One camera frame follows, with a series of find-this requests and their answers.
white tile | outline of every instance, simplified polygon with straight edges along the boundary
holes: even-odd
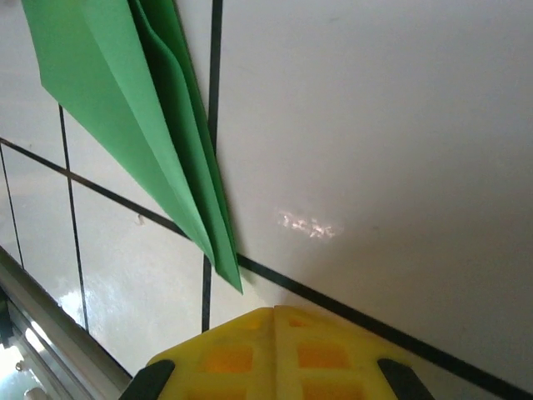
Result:
[[[24,267],[83,325],[67,179],[10,148],[3,154]]]
[[[281,286],[259,277],[255,273],[242,269],[244,295],[239,294],[218,275],[212,277],[211,328],[238,318],[257,308],[273,307],[278,304],[291,305],[320,313],[341,324],[346,320],[318,307],[312,302],[297,296]],[[489,400],[497,397],[437,367],[426,360],[409,353],[407,359],[418,377],[431,391],[436,400],[463,399]]]
[[[13,225],[9,195],[7,194],[6,179],[0,166],[0,246],[9,253],[11,257],[21,263],[20,252],[18,251],[17,235]]]
[[[159,204],[67,111],[63,111],[71,171],[164,217]]]
[[[65,165],[56,101],[39,79],[22,2],[0,4],[0,135]]]
[[[89,332],[135,373],[202,327],[202,253],[73,183]]]
[[[278,6],[224,2],[241,250],[533,390],[533,3]]]
[[[209,103],[212,0],[174,0],[197,75],[204,107]]]

metal railing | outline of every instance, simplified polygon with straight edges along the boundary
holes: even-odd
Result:
[[[76,400],[120,397],[132,377],[1,247],[0,287],[9,297],[17,343],[55,393]]]

yellow plastic object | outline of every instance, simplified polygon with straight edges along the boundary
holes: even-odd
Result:
[[[176,367],[159,400],[396,400],[377,365],[405,351],[293,307],[259,308],[155,356]]]

white wall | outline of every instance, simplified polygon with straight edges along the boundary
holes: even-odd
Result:
[[[533,2],[224,6],[242,251],[532,390]]]

green paper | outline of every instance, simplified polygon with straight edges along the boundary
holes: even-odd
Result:
[[[42,85],[241,291],[222,180],[172,0],[132,0],[131,9],[126,0],[23,6]]]

